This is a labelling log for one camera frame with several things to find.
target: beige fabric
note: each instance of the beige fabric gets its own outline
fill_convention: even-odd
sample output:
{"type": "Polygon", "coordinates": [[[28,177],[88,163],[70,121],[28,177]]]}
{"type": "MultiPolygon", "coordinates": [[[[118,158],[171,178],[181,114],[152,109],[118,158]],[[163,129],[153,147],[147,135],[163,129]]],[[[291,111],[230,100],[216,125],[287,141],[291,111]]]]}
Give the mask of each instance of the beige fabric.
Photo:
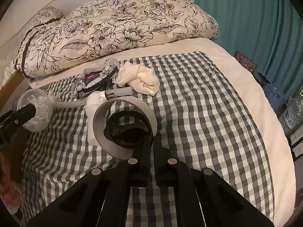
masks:
{"type": "MultiPolygon", "coordinates": [[[[143,56],[180,54],[193,51],[203,51],[207,54],[233,85],[252,115],[262,135],[269,157],[275,196],[274,224],[276,227],[282,227],[294,210],[296,193],[294,163],[282,127],[270,107],[263,90],[249,71],[244,69],[223,48],[205,38],[184,39],[165,45],[131,49],[113,54],[111,57],[117,60],[124,60],[143,56]]],[[[87,62],[60,74],[36,79],[31,85],[32,87],[40,87],[50,82],[79,74],[83,69],[88,67],[96,67],[96,63],[87,62]]]]}
{"type": "Polygon", "coordinates": [[[61,17],[48,7],[29,27],[12,64],[25,77],[60,72],[125,49],[219,36],[216,20],[193,0],[95,0],[61,17]]]}
{"type": "Polygon", "coordinates": [[[140,64],[125,62],[120,66],[117,84],[122,87],[128,83],[134,91],[154,96],[160,87],[157,76],[151,69],[140,64]]]}

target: checkered blanket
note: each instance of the checkered blanket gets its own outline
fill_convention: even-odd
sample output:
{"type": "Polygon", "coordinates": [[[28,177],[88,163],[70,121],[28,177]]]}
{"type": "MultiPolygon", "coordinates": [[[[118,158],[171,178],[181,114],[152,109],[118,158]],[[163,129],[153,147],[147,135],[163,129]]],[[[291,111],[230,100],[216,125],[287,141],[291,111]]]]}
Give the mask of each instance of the checkered blanket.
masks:
{"type": "MultiPolygon", "coordinates": [[[[273,220],[274,192],[263,139],[241,98],[212,61],[202,52],[128,61],[153,69],[160,80],[155,96],[134,96],[154,110],[162,145],[191,168],[215,170],[273,220]]],[[[71,101],[73,79],[42,89],[71,101]]],[[[106,88],[117,86],[109,83],[106,88]]],[[[129,107],[117,103],[111,111],[121,108],[129,107]]],[[[54,110],[49,126],[30,136],[19,188],[24,222],[88,170],[117,165],[118,160],[100,146],[88,144],[86,118],[84,107],[54,110]]],[[[156,186],[153,154],[148,187],[131,189],[126,226],[177,226],[173,189],[156,186]]]]}

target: plastic package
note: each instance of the plastic package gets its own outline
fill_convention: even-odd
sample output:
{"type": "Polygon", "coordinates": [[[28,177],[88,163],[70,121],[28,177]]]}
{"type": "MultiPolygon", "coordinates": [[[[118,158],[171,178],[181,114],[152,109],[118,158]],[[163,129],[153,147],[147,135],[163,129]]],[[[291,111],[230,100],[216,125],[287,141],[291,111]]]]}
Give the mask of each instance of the plastic package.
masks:
{"type": "Polygon", "coordinates": [[[40,132],[48,126],[51,120],[53,113],[51,101],[43,90],[30,89],[20,96],[16,108],[19,110],[29,103],[35,106],[36,115],[26,122],[23,127],[31,132],[40,132]]]}
{"type": "Polygon", "coordinates": [[[303,121],[303,95],[300,98],[289,98],[287,109],[280,116],[279,121],[284,134],[290,135],[303,121]]]}
{"type": "Polygon", "coordinates": [[[271,83],[266,84],[263,90],[270,106],[276,112],[285,102],[284,93],[277,90],[271,83]]]}

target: floral pillow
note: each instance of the floral pillow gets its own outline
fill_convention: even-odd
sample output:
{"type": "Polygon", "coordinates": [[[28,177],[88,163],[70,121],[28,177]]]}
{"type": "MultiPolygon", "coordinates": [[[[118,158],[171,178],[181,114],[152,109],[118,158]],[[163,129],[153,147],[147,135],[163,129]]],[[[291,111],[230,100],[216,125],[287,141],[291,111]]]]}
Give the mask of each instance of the floral pillow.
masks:
{"type": "Polygon", "coordinates": [[[33,78],[125,49],[218,36],[216,20],[193,0],[95,0],[32,28],[14,68],[33,78]]]}

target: dark strap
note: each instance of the dark strap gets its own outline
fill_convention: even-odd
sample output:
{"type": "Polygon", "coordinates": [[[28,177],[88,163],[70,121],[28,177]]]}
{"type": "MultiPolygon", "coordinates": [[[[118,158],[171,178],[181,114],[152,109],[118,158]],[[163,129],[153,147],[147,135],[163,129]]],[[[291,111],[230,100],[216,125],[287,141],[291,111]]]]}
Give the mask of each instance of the dark strap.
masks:
{"type": "Polygon", "coordinates": [[[111,115],[106,122],[104,136],[115,144],[124,148],[139,148],[142,146],[143,138],[151,137],[152,129],[146,117],[136,111],[124,110],[111,115]],[[139,121],[135,123],[120,125],[120,118],[134,117],[139,121]]]}

